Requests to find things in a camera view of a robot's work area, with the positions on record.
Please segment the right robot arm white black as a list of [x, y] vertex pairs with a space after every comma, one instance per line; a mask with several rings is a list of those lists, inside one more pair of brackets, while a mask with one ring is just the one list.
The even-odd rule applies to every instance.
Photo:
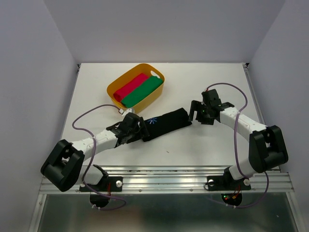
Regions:
[[233, 129], [249, 143], [247, 158], [236, 159], [236, 164], [225, 168], [223, 175], [208, 176], [205, 187], [209, 191], [250, 190], [249, 178], [288, 161], [288, 153], [281, 129], [266, 126], [242, 114], [229, 102], [215, 101], [215, 105], [192, 101], [189, 120], [204, 125], [218, 121]]

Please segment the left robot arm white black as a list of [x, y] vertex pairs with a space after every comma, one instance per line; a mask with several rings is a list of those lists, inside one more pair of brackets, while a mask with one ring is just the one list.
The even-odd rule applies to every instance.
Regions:
[[86, 159], [148, 136], [145, 122], [139, 118], [125, 119], [83, 140], [71, 143], [65, 139], [60, 140], [43, 163], [41, 174], [65, 192], [81, 179], [82, 165]]

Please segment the black t-shirt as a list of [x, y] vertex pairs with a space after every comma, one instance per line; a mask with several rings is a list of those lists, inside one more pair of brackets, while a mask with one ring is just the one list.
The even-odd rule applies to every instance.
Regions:
[[144, 142], [148, 142], [172, 131], [188, 127], [192, 125], [192, 122], [189, 121], [187, 111], [180, 108], [161, 116], [155, 116], [147, 119], [145, 120], [145, 125], [149, 136], [143, 138], [142, 140]]

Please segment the yellow plastic basket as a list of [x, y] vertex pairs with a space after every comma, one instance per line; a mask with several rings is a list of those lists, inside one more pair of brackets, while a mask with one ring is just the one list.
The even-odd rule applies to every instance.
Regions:
[[155, 67], [151, 66], [147, 63], [141, 63], [133, 67], [132, 69], [128, 70], [123, 75], [119, 76], [117, 79], [115, 79], [113, 82], [111, 82], [107, 87], [107, 94], [111, 98], [112, 102], [122, 108], [127, 109], [128, 107], [125, 107], [120, 101], [118, 101], [114, 97], [114, 93], [125, 86], [125, 84], [128, 84], [130, 81], [132, 81], [138, 74], [145, 74], [147, 77], [150, 77], [151, 74], [155, 74], [158, 78], [162, 80], [162, 84], [158, 86], [152, 93], [150, 93], [147, 97], [145, 97], [143, 100], [141, 100], [139, 103], [135, 104], [131, 108], [134, 109], [136, 113], [141, 112], [146, 107], [148, 107], [151, 103], [153, 103], [161, 94], [163, 91], [163, 86], [165, 82], [164, 75]]

